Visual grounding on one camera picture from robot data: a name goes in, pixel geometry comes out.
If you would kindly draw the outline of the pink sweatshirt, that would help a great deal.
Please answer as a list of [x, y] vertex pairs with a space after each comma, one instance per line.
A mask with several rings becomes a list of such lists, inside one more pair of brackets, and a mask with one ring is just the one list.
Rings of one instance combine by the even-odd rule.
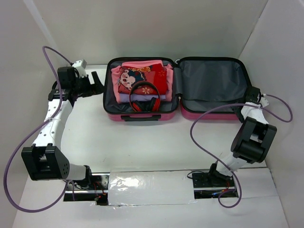
[[[166, 94], [160, 95], [162, 101], [168, 101], [170, 102], [172, 100], [172, 86], [173, 86], [173, 67], [171, 64], [164, 65], [161, 60], [147, 60], [147, 61], [129, 61], [129, 62], [124, 62], [119, 66], [116, 66], [111, 69], [111, 78], [112, 78], [112, 83], [113, 83], [113, 91], [115, 98], [118, 96], [118, 80], [120, 76], [120, 69], [121, 67], [124, 66], [130, 66], [130, 67], [135, 67], [135, 68], [141, 68], [141, 67], [146, 67], [146, 66], [151, 66], [154, 64], [162, 64], [162, 66], [167, 70], [167, 85], [168, 85], [168, 90]], [[144, 95], [143, 91], [140, 91], [140, 89], [136, 89], [133, 94], [138, 94], [138, 95]]]

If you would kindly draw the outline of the purple shirt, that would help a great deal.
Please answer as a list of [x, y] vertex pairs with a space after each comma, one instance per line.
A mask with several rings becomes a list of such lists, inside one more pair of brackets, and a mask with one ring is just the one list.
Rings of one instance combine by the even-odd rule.
[[124, 93], [118, 93], [118, 96], [116, 97], [117, 103], [128, 103], [131, 99], [131, 101], [150, 101], [152, 98], [158, 98], [157, 95], [138, 95], [138, 94], [132, 94], [131, 97], [129, 97], [128, 94]]

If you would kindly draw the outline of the red patterned cloth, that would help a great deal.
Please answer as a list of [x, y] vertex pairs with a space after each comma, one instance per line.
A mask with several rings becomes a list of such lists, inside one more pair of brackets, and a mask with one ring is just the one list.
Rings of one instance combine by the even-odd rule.
[[129, 94], [132, 87], [141, 81], [153, 84], [160, 95], [166, 94], [168, 90], [167, 70], [162, 64], [154, 64], [141, 68], [123, 66], [120, 69], [120, 73], [118, 80], [119, 93]]

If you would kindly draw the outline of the pink hard-shell suitcase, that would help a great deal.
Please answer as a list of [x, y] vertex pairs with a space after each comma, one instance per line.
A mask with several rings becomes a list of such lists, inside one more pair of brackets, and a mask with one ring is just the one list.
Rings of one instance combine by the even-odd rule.
[[[111, 69], [124, 62], [147, 60], [161, 60], [173, 67], [172, 100], [161, 100], [157, 112], [135, 112], [129, 102], [117, 103]], [[177, 109], [187, 119], [206, 113], [210, 120], [237, 120], [229, 105], [242, 103], [251, 86], [244, 64], [231, 57], [184, 57], [177, 62], [164, 57], [119, 57], [107, 65], [103, 106], [109, 118], [117, 122], [167, 121]]]

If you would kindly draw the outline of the red black headphones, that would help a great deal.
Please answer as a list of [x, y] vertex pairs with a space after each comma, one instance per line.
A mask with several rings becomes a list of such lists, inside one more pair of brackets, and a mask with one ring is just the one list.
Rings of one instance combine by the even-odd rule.
[[[144, 92], [144, 95], [133, 93], [136, 89]], [[161, 97], [155, 85], [147, 81], [135, 83], [129, 92], [129, 103], [135, 112], [157, 112], [161, 104]]]

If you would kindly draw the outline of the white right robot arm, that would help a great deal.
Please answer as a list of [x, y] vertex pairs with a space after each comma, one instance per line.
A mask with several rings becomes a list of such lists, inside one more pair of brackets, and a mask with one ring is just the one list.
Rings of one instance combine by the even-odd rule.
[[277, 128], [268, 123], [261, 109], [269, 102], [262, 98], [259, 88], [248, 87], [241, 101], [246, 106], [233, 107], [232, 110], [242, 125], [232, 142], [231, 154], [223, 160], [225, 165], [217, 161], [210, 167], [207, 180], [212, 186], [230, 179], [233, 171], [248, 163], [264, 161], [276, 135]]

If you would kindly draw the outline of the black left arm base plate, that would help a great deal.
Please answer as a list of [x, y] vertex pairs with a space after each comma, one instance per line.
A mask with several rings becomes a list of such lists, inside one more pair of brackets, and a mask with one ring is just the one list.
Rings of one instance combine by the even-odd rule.
[[91, 202], [98, 206], [108, 206], [109, 173], [93, 173], [86, 180], [68, 183], [64, 202]]

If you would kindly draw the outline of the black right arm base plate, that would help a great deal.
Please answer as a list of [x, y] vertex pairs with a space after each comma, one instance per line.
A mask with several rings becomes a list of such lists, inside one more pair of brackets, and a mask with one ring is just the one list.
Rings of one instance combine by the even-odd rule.
[[223, 180], [203, 171], [192, 171], [187, 178], [192, 180], [195, 199], [218, 198], [221, 193], [222, 198], [238, 198], [233, 179]]

